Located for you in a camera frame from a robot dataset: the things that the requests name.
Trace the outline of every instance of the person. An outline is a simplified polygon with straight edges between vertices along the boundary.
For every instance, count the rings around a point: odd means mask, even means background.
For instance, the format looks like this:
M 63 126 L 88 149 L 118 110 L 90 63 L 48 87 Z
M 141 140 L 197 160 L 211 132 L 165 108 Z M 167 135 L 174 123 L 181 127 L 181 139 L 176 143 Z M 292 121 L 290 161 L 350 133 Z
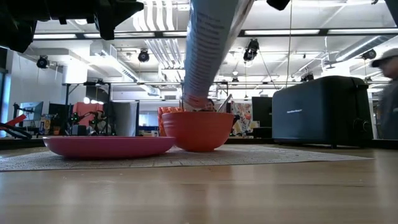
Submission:
M 212 99 L 207 99 L 207 103 L 205 104 L 205 107 L 202 108 L 202 110 L 200 111 L 212 111 L 212 112 L 216 112 L 216 110 L 214 109 L 214 102 Z
M 380 99 L 382 138 L 398 139 L 398 49 L 386 51 L 371 65 L 380 68 L 385 77 L 391 78 Z

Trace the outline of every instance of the ceiling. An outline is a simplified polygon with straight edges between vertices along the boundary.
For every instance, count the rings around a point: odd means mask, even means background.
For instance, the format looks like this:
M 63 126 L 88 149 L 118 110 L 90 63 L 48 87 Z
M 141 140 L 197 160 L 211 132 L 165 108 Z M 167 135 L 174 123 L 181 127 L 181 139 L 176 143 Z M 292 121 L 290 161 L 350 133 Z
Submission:
M 243 24 L 243 29 L 321 29 L 321 28 L 383 28 L 394 27 L 394 20 L 384 3 L 379 1 L 372 5 L 370 0 L 351 1 L 327 1 L 327 0 L 294 0 L 292 11 L 290 5 L 284 11 L 277 11 L 266 3 L 256 1 Z M 188 0 L 172 1 L 173 4 L 173 25 L 177 30 L 186 30 L 189 11 L 187 11 Z M 156 8 L 153 10 L 154 21 L 156 21 Z M 137 31 L 133 26 L 133 18 L 124 21 L 117 26 L 116 32 Z M 67 25 L 60 25 L 58 21 L 39 22 L 36 33 L 68 33 L 68 32 L 97 32 L 93 24 L 79 25 L 76 21 L 68 21 Z M 231 81 L 233 71 L 238 72 L 238 79 L 241 82 L 259 82 L 273 79 L 283 82 L 300 78 L 307 71 L 313 72 L 317 77 L 324 71 L 320 60 L 308 65 L 308 70 L 301 68 L 315 59 L 317 56 L 328 52 L 330 54 L 339 52 L 356 42 L 364 39 L 364 36 L 333 36 L 327 37 L 259 37 L 259 55 L 253 60 L 252 65 L 245 67 L 243 51 L 248 45 L 250 38 L 238 37 L 229 50 L 224 63 L 220 67 L 220 74 L 216 80 Z M 178 49 L 182 58 L 185 58 L 185 39 L 177 39 Z M 89 62 L 100 68 L 90 72 L 90 77 L 113 78 L 121 77 L 116 70 L 106 68 L 101 63 L 95 64 L 90 56 L 90 44 L 92 40 L 41 40 L 32 43 L 33 49 L 42 48 L 66 48 L 79 56 L 86 58 Z M 118 58 L 123 61 L 131 70 L 134 70 L 142 79 L 148 82 L 162 81 L 158 74 L 159 62 L 150 52 L 150 60 L 140 63 L 137 59 L 140 49 L 146 49 L 143 39 L 123 39 L 107 41 L 118 50 Z M 375 47 L 378 55 L 386 49 L 397 47 L 398 38 L 393 38 Z M 366 75 L 377 72 L 365 65 L 362 59 L 351 59 L 341 63 L 339 67 L 346 67 L 351 75 L 364 78 Z M 140 90 L 139 88 L 126 86 L 115 88 L 115 91 Z

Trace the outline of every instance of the pink plate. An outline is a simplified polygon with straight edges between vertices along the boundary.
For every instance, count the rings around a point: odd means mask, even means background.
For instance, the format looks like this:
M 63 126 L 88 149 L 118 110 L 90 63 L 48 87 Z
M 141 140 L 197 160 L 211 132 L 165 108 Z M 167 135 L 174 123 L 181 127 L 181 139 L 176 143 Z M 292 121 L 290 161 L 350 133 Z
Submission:
M 44 137 L 52 152 L 77 159 L 124 159 L 165 153 L 174 145 L 170 137 Z

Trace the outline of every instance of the chair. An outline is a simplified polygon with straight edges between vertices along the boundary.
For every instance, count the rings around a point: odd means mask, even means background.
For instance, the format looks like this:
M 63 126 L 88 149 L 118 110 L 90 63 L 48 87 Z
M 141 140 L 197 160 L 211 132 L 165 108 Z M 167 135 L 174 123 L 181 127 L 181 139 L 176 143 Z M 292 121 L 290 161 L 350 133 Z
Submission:
M 157 119 L 159 120 L 159 136 L 166 137 L 166 132 L 163 127 L 162 114 L 183 112 L 184 110 L 179 107 L 160 107 L 157 109 Z

